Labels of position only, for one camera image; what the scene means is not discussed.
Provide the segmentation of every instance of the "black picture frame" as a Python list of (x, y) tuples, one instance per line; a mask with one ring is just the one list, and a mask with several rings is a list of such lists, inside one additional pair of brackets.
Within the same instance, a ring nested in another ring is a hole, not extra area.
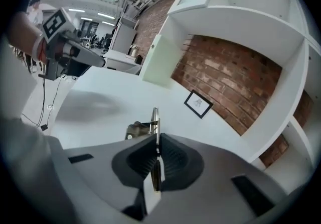
[[(209, 106), (206, 108), (206, 110), (200, 115), (197, 111), (195, 111), (193, 109), (193, 107), (191, 107), (189, 104), (188, 104), (188, 101), (189, 99), (191, 98), (191, 96), (193, 94), (196, 94), (200, 99), (202, 99), (204, 102), (206, 102)], [(200, 117), (201, 119), (205, 116), (205, 114), (210, 110), (210, 108), (212, 108), (213, 104), (208, 101), (204, 96), (202, 96), (201, 94), (197, 93), (195, 90), (192, 90), (191, 93), (189, 94), (189, 96), (187, 97), (187, 99), (185, 100), (184, 104), (190, 108), (190, 110), (192, 110), (198, 117)]]

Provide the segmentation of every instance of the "white desk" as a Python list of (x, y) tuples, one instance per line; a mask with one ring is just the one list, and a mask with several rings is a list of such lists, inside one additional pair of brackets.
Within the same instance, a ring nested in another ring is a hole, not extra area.
[(185, 106), (189, 93), (173, 80), (170, 88), (163, 88), (136, 75), (91, 67), (62, 103), (52, 136), (65, 149), (122, 141), (129, 124), (150, 121), (153, 107), (159, 107), (162, 133), (225, 148), (243, 158), (251, 155), (244, 140), (214, 111), (200, 119)]

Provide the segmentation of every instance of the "red brick wall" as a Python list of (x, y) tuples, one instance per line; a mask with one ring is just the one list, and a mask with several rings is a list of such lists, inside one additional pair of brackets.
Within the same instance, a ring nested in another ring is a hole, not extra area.
[[(173, 2), (162, 0), (139, 17), (135, 43), (143, 58)], [(209, 99), (212, 109), (242, 135), (268, 103), (282, 68), (258, 52), (216, 38), (190, 35), (182, 50), (184, 55), (172, 78)], [(304, 92), (294, 114), (300, 125), (305, 124), (311, 107), (312, 100)], [(260, 159), (269, 166), (287, 147), (281, 135)]]

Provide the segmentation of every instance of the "white tabletop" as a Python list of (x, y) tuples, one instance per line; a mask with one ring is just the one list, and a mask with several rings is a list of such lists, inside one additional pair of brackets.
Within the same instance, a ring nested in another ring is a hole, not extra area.
[(218, 146), (247, 160), (246, 142), (219, 115), (210, 110), (200, 119), (184, 105), (189, 93), (173, 80), (163, 88), (136, 75), (91, 67), (65, 98), (52, 136), (65, 149), (123, 141), (128, 125), (149, 122), (158, 107), (162, 133)]

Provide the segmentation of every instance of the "framed picture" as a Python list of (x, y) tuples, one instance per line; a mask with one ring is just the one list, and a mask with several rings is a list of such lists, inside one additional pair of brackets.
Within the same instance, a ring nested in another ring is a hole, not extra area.
[(184, 104), (190, 108), (198, 117), (202, 118), (210, 110), (213, 104), (202, 95), (192, 90)]

